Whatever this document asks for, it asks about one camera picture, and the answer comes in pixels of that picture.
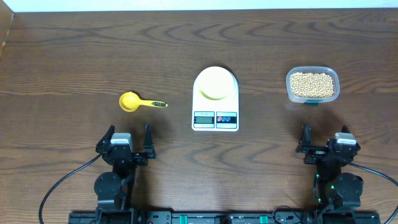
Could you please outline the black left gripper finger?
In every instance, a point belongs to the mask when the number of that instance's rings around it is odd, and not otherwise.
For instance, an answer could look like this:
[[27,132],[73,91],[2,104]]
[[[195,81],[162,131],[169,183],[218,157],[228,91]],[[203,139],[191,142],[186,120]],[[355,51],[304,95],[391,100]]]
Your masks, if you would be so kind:
[[146,156],[148,159],[155,159],[156,158],[156,151],[154,148],[154,144],[152,141],[152,137],[150,134],[150,125],[147,124],[146,125],[146,133],[144,136],[144,143],[143,143],[143,147],[145,149],[146,152]]
[[107,145],[111,144],[111,138],[114,134],[115,127],[111,125],[107,130],[106,134],[99,140],[97,143],[97,147],[106,147]]

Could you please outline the yellow plastic measuring scoop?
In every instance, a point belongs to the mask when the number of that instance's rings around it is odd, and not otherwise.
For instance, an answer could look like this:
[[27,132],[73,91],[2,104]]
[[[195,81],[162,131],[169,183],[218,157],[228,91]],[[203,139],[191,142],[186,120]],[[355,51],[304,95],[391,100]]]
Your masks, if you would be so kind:
[[142,100],[138,94],[131,91],[120,96],[119,105],[126,112],[134,112],[138,110],[140,106],[149,106],[155,108],[168,107],[168,104],[164,101]]

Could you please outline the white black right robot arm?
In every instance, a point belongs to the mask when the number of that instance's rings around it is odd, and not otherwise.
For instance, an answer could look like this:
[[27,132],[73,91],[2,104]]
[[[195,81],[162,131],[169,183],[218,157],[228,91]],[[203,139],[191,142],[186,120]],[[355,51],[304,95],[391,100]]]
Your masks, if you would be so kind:
[[304,212],[304,223],[356,223],[354,210],[361,205],[363,179],[341,168],[353,161],[360,146],[347,126],[327,140],[324,146],[312,143],[312,129],[305,123],[295,152],[305,154],[303,162],[315,165],[313,194],[318,207]]

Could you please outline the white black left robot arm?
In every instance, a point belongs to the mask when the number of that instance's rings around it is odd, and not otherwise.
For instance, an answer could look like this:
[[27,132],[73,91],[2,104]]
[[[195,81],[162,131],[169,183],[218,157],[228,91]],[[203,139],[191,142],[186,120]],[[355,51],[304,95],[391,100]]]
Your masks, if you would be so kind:
[[131,195],[136,169],[148,165],[148,160],[156,157],[150,125],[146,125],[143,147],[143,152],[134,152],[132,135],[116,133],[113,125],[97,143],[96,152],[112,167],[112,171],[102,173],[95,180],[98,206],[92,223],[147,222],[145,212],[131,206]]

